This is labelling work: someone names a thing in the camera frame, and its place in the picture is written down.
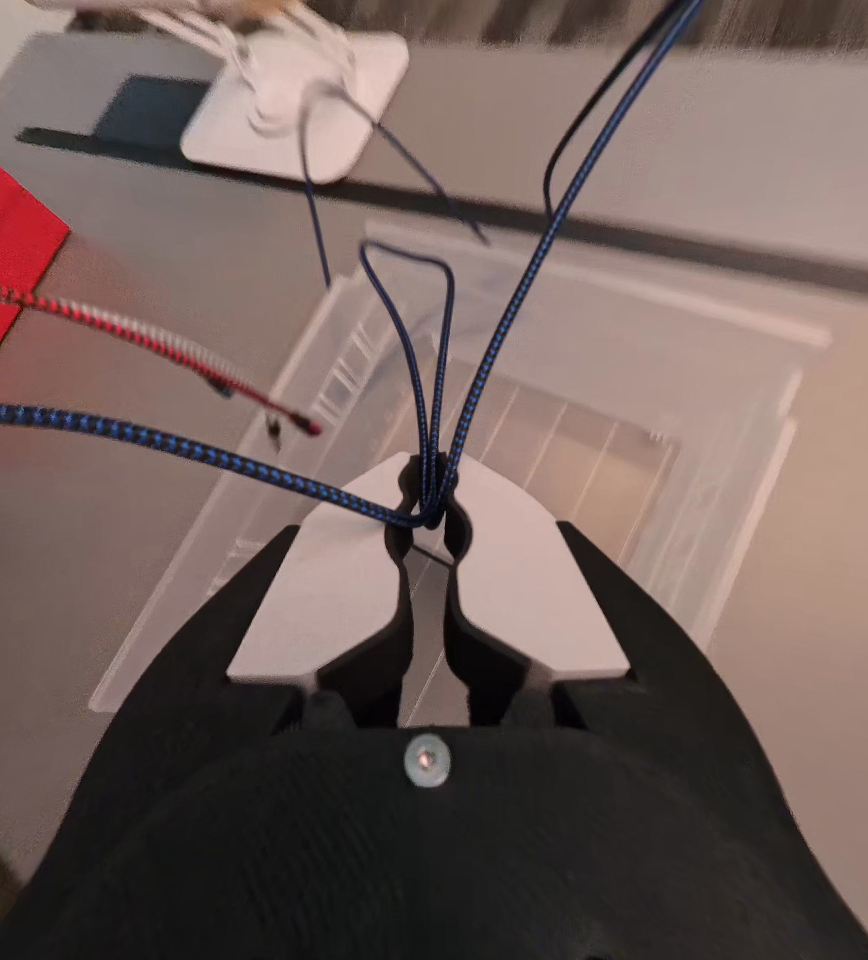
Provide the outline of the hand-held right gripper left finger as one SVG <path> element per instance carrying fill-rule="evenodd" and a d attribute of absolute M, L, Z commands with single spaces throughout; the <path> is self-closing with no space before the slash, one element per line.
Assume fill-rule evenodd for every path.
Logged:
<path fill-rule="evenodd" d="M 300 523 L 227 677 L 318 680 L 394 623 L 405 574 L 384 522 L 320 503 Z"/>

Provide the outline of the clear plastic bin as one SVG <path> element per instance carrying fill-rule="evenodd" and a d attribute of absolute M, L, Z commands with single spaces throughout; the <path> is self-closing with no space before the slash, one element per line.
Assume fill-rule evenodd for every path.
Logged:
<path fill-rule="evenodd" d="M 526 250 L 434 226 L 366 223 L 368 256 L 402 311 L 432 387 L 444 300 L 457 299 L 445 369 L 446 450 L 481 355 L 520 279 Z M 464 447 L 572 523 L 703 649 L 787 456 L 805 368 L 831 334 L 780 311 L 692 291 L 596 254 L 547 259 L 488 378 Z M 285 473 L 392 510 L 416 454 L 414 397 L 389 314 L 356 266 L 324 295 L 276 390 L 325 421 L 289 438 Z M 319 503 L 224 474 L 128 634 L 90 708 L 113 714 L 156 654 L 281 529 Z"/>

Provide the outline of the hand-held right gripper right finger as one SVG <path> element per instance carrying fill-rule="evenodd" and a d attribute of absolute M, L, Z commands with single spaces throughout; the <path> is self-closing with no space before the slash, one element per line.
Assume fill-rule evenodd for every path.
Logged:
<path fill-rule="evenodd" d="M 529 681 L 619 679 L 630 668 L 555 517 L 466 455 L 444 517 L 461 626 L 524 662 Z"/>

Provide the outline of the white tablet stand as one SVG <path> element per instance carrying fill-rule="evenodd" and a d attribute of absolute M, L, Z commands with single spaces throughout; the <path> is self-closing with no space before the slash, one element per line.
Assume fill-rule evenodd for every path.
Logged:
<path fill-rule="evenodd" d="M 223 67 L 186 127 L 194 163 L 316 186 L 351 172 L 406 75 L 395 32 L 351 32 L 305 2 L 260 2 L 235 29 L 197 7 L 176 19 Z"/>

